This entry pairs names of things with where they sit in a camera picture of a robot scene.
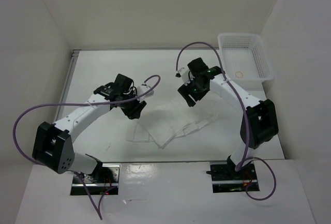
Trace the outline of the white pleated skirt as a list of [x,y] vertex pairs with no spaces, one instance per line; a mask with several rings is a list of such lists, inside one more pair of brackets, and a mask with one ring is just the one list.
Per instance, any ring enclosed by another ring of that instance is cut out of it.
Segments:
[[216,121],[220,113],[213,110],[214,100],[189,107],[185,102],[171,100],[152,110],[143,111],[138,120],[129,124],[125,140],[133,143],[155,142],[165,148],[176,138],[197,132]]

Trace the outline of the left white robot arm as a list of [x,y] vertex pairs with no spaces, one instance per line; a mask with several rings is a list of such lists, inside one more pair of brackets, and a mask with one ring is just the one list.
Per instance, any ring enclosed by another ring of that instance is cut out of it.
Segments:
[[114,82],[94,90],[84,106],[78,107],[54,123],[43,122],[37,128],[32,157],[58,174],[66,171],[84,173],[90,182],[103,176],[102,162],[91,155],[74,152],[78,136],[113,108],[120,108],[130,119],[138,119],[146,106],[147,84],[133,86],[133,80],[118,74]]

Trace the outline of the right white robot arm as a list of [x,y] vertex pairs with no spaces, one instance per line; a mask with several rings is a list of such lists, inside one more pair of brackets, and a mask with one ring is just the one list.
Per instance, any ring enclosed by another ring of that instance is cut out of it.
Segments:
[[209,68],[199,57],[192,60],[187,68],[177,70],[177,78],[183,85],[178,92],[189,107],[212,92],[230,104],[242,117],[240,126],[241,144],[227,159],[227,175],[238,179],[254,157],[255,151],[270,141],[279,132],[274,103],[253,96],[236,83],[227,79],[219,66]]

